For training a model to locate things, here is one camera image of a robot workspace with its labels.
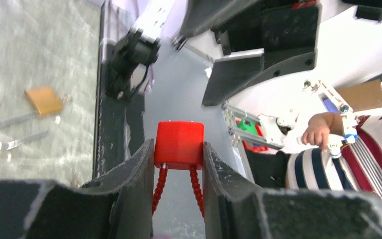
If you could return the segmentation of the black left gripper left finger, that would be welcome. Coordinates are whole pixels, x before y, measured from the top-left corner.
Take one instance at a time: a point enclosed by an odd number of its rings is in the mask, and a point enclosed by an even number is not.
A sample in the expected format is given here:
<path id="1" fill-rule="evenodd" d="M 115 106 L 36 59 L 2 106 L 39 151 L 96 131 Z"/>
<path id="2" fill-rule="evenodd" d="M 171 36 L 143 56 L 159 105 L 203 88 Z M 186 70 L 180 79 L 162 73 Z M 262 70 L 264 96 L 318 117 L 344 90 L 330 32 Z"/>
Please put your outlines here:
<path id="1" fill-rule="evenodd" d="M 154 142 L 81 188 L 0 180 L 0 239 L 148 239 Z"/>

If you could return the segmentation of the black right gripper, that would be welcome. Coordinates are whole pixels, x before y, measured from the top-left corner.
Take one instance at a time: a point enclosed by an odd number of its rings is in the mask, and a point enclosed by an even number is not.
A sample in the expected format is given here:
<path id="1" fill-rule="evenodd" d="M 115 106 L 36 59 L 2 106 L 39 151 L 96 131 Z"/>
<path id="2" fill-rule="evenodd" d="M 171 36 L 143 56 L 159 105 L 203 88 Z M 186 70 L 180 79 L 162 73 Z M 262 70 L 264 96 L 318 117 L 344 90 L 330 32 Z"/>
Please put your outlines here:
<path id="1" fill-rule="evenodd" d="M 315 68 L 316 0 L 190 0 L 178 33 L 178 49 L 208 30 L 224 56 L 264 49 L 248 57 L 214 62 L 203 96 L 204 106 L 217 106 L 261 82 Z"/>

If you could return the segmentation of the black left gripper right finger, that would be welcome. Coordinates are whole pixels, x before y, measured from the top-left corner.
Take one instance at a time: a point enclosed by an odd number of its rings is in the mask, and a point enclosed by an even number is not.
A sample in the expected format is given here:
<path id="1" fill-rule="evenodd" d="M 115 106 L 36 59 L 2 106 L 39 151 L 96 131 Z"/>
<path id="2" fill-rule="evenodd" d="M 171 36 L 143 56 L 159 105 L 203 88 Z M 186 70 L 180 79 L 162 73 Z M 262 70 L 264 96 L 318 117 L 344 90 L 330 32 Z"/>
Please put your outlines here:
<path id="1" fill-rule="evenodd" d="M 264 189 L 203 149 L 208 239 L 382 239 L 382 201 L 372 193 Z"/>

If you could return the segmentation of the red cable lock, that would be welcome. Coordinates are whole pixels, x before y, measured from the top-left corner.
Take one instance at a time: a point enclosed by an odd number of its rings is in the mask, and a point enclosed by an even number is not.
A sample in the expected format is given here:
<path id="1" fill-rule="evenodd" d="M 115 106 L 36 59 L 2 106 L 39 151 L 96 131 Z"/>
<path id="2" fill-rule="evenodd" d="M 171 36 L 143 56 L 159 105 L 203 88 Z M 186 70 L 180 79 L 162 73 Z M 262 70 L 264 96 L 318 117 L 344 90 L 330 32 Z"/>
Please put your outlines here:
<path id="1" fill-rule="evenodd" d="M 190 173 L 191 187 L 204 217 L 203 193 L 197 173 L 202 169 L 203 143 L 204 125 L 200 122 L 159 122 L 154 152 L 154 165 L 159 168 L 159 176 L 153 193 L 153 213 L 161 199 L 168 170 L 186 170 Z"/>

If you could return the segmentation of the brass padlock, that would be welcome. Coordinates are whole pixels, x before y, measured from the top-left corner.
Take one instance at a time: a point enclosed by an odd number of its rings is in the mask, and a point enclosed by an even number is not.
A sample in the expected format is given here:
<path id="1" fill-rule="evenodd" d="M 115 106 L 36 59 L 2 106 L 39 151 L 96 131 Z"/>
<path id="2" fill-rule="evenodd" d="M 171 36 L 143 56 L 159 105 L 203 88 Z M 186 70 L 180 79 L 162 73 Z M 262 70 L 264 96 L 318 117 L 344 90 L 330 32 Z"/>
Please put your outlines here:
<path id="1" fill-rule="evenodd" d="M 50 86 L 27 89 L 24 91 L 24 95 L 33 110 L 0 120 L 0 129 L 34 118 L 58 114 L 62 111 L 64 104 L 72 100 L 72 97 L 68 94 L 57 95 Z M 17 148 L 23 144 L 45 137 L 48 132 L 48 130 L 42 130 L 8 142 L 0 140 L 0 150 Z"/>

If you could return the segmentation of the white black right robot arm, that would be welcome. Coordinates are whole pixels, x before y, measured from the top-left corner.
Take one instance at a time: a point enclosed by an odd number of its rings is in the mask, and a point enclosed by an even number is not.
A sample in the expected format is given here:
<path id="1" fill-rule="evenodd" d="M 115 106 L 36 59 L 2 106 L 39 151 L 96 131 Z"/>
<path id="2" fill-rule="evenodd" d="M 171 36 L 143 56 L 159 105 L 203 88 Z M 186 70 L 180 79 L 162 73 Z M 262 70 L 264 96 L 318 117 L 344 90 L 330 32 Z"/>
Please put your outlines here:
<path id="1" fill-rule="evenodd" d="M 131 76 L 158 58 L 160 37 L 173 6 L 151 0 L 127 34 L 110 50 L 106 94 L 129 100 Z M 216 106 L 275 77 L 315 68 L 320 5 L 300 0 L 190 0 L 179 30 L 183 40 L 211 30 L 224 57 L 215 61 L 203 96 Z"/>

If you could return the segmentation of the operator bare hand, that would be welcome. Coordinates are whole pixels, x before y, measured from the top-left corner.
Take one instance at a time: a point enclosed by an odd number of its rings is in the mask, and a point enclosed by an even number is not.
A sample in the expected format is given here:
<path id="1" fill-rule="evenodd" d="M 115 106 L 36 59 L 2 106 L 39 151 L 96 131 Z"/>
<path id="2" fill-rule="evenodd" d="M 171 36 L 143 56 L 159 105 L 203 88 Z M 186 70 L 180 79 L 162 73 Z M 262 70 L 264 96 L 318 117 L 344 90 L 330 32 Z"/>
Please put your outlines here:
<path id="1" fill-rule="evenodd" d="M 321 147 L 327 150 L 329 135 L 343 135 L 342 118 L 339 114 L 324 112 L 315 114 L 308 121 L 308 126 L 301 137 L 303 144 Z"/>

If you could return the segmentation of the crumpled white paper scrap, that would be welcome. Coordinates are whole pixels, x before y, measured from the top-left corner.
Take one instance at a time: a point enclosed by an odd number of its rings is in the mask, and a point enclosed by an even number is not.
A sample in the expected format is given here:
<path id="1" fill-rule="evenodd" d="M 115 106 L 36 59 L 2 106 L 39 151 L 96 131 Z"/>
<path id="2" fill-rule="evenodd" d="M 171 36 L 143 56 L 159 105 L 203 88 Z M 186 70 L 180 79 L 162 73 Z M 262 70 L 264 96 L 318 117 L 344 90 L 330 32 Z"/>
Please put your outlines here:
<path id="1" fill-rule="evenodd" d="M 209 79 L 212 74 L 212 68 L 206 68 L 204 70 L 206 77 Z"/>

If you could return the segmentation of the white teleoperation leader device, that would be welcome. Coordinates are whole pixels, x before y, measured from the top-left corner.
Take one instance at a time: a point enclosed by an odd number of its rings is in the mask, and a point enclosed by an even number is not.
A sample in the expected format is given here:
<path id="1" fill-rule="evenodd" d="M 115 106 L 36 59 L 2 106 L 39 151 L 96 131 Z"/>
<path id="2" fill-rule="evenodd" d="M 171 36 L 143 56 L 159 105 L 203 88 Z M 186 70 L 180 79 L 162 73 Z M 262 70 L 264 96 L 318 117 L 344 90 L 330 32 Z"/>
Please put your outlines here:
<path id="1" fill-rule="evenodd" d="M 312 99 L 326 97 L 338 111 L 313 115 L 307 123 L 305 132 L 297 139 L 297 142 L 319 146 L 324 151 L 328 151 L 330 158 L 339 158 L 341 148 L 355 143 L 358 138 L 357 116 L 342 96 L 323 81 L 306 80 L 302 91 L 308 93 Z M 285 115 L 274 117 L 260 114 L 258 123 L 267 142 L 283 143 L 283 139 L 287 135 L 285 130 L 294 129 L 300 113 L 306 113 L 311 108 L 312 104 L 308 102 L 308 97 L 305 97 L 303 100 L 297 100 L 296 106 Z"/>

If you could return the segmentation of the brown cardboard box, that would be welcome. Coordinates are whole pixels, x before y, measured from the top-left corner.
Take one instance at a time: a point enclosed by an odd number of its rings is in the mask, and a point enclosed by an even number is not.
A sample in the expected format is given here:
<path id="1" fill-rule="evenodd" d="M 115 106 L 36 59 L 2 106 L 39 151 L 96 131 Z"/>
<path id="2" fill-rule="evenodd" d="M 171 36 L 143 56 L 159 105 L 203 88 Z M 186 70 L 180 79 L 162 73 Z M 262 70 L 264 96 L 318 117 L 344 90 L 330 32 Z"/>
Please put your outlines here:
<path id="1" fill-rule="evenodd" d="M 382 82 L 372 80 L 338 89 L 337 92 L 352 107 L 354 112 L 382 108 Z"/>

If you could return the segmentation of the operator striped shirt torso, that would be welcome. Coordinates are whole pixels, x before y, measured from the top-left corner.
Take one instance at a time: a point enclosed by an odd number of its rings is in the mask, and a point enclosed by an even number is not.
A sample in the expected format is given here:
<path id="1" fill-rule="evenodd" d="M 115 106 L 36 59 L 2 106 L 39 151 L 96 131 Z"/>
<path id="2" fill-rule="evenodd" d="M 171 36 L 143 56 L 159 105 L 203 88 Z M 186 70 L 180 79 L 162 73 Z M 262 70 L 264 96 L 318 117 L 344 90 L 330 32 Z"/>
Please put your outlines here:
<path id="1" fill-rule="evenodd" d="M 291 154 L 286 172 L 290 189 L 330 189 L 376 193 L 382 199 L 382 117 L 359 116 L 355 143 L 332 158 L 320 148 Z"/>

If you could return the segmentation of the green plastic bracket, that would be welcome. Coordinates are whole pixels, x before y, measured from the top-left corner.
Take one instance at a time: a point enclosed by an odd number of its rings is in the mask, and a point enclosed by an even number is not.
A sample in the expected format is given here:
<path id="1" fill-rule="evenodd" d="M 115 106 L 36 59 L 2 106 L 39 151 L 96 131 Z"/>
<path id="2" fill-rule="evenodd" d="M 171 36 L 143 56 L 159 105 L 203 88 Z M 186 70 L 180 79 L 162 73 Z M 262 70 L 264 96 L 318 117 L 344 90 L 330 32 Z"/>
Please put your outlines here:
<path id="1" fill-rule="evenodd" d="M 256 125 L 247 120 L 237 120 L 237 127 L 243 131 L 246 131 L 250 134 L 259 135 Z"/>

